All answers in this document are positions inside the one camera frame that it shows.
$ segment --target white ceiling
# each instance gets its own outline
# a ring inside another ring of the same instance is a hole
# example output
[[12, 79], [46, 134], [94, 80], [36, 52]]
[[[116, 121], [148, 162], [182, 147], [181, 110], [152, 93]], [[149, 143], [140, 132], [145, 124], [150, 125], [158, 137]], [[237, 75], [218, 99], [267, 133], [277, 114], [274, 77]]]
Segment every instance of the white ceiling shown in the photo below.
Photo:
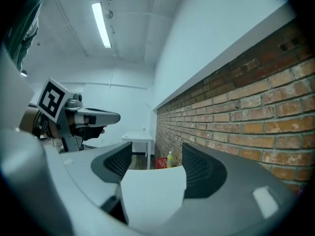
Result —
[[[91, 4], [102, 2], [112, 48], [105, 49]], [[63, 58], [122, 59], [155, 65], [181, 0], [44, 0], [26, 69]]]

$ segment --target person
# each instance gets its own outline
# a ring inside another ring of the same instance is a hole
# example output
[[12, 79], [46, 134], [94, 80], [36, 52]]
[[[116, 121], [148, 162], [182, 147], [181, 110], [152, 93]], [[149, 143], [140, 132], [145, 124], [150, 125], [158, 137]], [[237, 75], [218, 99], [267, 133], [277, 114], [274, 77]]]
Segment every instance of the person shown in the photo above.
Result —
[[[40, 14], [41, 4], [42, 0], [27, 0], [3, 40], [9, 55], [20, 71], [22, 69], [23, 59], [27, 55], [28, 49], [38, 32], [38, 16]], [[66, 112], [66, 116], [70, 130], [74, 133], [78, 132], [78, 130], [74, 130], [75, 123], [73, 114]], [[46, 130], [42, 128], [44, 121], [47, 122], [48, 126]], [[89, 124], [89, 121], [88, 118], [84, 119], [85, 124]], [[40, 135], [50, 138], [60, 137], [56, 125], [46, 118], [38, 109], [32, 107], [28, 107], [26, 110], [20, 124], [20, 129], [30, 132], [38, 138]], [[84, 132], [88, 134], [86, 137], [90, 139], [99, 137], [99, 135], [103, 134], [105, 131], [103, 127], [86, 127]]]

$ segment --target brick wall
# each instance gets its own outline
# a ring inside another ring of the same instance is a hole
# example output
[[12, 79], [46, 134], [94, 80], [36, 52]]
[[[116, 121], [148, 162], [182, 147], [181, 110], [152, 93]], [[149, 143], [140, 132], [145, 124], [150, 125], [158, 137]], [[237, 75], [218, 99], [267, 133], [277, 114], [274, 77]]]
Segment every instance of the brick wall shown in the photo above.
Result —
[[315, 148], [315, 59], [294, 20], [157, 112], [157, 154], [195, 143], [259, 162], [296, 190]]

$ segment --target bottle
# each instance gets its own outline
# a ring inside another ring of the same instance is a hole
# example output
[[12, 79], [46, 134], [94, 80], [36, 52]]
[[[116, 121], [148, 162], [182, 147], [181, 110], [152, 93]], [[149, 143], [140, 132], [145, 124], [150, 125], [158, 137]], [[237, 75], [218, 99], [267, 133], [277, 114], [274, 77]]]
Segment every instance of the bottle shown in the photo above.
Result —
[[167, 167], [172, 168], [172, 165], [173, 165], [173, 155], [172, 155], [172, 152], [170, 151], [167, 156]]

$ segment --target hand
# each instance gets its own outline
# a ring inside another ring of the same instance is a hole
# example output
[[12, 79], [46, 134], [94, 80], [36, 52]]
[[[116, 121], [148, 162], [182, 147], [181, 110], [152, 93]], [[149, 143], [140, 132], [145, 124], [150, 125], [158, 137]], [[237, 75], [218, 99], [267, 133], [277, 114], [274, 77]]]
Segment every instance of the hand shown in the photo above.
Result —
[[[104, 134], [105, 130], [103, 129], [104, 127], [81, 127], [81, 128], [75, 128], [75, 122], [74, 122], [74, 112], [71, 111], [66, 111], [65, 115], [67, 117], [67, 122], [69, 129], [73, 135], [77, 135], [83, 138], [84, 141], [89, 140], [91, 138], [98, 138], [100, 134]], [[89, 123], [89, 118], [84, 117], [84, 124]], [[58, 133], [56, 124], [49, 120], [49, 128], [50, 132], [53, 137], [55, 138], [60, 138], [60, 134]]]

